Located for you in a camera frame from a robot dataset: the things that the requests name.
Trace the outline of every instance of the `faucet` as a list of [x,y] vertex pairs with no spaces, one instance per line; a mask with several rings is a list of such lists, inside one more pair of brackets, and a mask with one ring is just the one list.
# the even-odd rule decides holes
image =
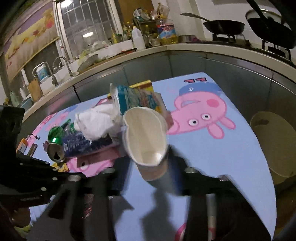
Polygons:
[[66,66],[67,66],[67,69],[68,69],[68,72],[69,72],[69,75],[70,75],[70,77],[73,77],[73,74],[72,74],[72,72],[71,72],[71,70],[70,70],[70,67],[69,67],[69,64],[68,64],[68,61],[66,60],[66,58],[65,58],[64,56],[58,56],[58,57],[56,57],[56,59],[54,60],[54,62],[53,62],[53,64],[52,64],[52,68],[54,68],[54,63],[55,63],[55,61],[56,61],[58,58],[62,58],[62,59],[65,60],[65,62],[66,62]]
[[49,70],[49,72],[50,72],[50,75],[52,76],[52,84],[55,85],[55,86],[58,86],[59,83],[58,83],[56,77],[54,76],[54,74],[52,73],[52,70],[50,69],[49,64],[48,64],[47,62],[42,62],[42,63],[38,64],[38,65],[33,69],[33,71],[32,71],[32,75],[33,75],[33,77],[35,77],[35,75],[34,75],[34,71],[35,71],[35,69],[37,69],[37,68],[38,68],[39,66],[41,66],[42,64],[46,64],[46,65],[47,65],[47,68],[48,68],[48,70]]

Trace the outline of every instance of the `white paper cup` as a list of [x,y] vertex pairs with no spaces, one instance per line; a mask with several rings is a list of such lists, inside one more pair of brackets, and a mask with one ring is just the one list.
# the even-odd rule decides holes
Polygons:
[[134,107],[123,115],[127,126],[125,149],[146,181],[160,178],[168,168],[166,122],[161,114],[146,107]]

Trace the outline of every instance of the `table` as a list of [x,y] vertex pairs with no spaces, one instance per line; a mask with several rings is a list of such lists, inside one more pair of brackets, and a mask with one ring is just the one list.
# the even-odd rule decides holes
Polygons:
[[[230,175],[273,237],[276,199],[272,178],[255,134],[236,107],[205,73],[161,80],[152,85],[155,92],[161,93],[175,121],[168,131],[169,144],[204,174]],[[30,141],[38,144],[34,157],[52,163],[42,147],[50,128],[68,118],[74,120],[75,113],[102,103],[105,98],[106,95],[97,97],[48,116],[34,131],[40,140],[32,137]],[[204,113],[199,110],[201,105],[206,110]],[[103,161],[89,160],[91,163],[82,169],[76,168],[77,160],[72,159],[69,168],[87,176],[95,175],[112,166],[111,159],[120,155],[119,150],[109,151],[109,155],[98,157]],[[184,229],[189,199],[175,195],[167,173],[159,180],[147,182],[134,165],[127,191],[113,199],[118,241],[172,241],[177,240]],[[43,208],[31,208],[32,218]]]

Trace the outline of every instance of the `cartoon pig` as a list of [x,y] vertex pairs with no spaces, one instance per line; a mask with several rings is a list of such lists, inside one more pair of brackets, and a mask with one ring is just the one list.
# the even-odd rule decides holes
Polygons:
[[175,111],[171,112],[174,125],[168,135],[176,135],[207,128],[215,139],[223,139],[224,131],[219,121],[229,129],[235,129],[233,121],[225,114],[227,106],[224,100],[211,92],[197,91],[178,96],[175,99]]

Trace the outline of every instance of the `cooking oil bottle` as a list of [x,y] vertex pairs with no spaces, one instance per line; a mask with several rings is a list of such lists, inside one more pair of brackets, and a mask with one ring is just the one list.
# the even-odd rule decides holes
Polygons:
[[156,22],[159,39],[162,45],[177,44],[178,36],[173,23],[169,23],[166,18],[161,18]]

